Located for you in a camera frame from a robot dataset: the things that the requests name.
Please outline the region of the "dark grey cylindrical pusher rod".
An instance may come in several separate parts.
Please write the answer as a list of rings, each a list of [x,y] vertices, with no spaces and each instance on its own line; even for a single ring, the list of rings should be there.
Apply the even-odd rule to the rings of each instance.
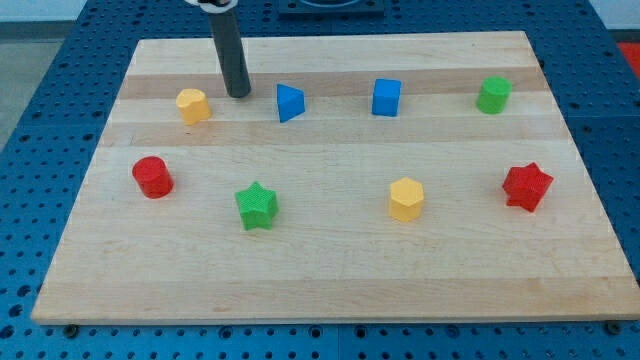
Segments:
[[[235,9],[209,15],[210,27],[227,94],[243,98],[251,92]]]

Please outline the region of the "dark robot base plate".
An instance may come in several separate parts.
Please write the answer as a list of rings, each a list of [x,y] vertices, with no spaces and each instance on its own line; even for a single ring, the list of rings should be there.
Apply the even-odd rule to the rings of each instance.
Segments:
[[[277,0],[280,17],[303,15],[383,15],[385,0]]]

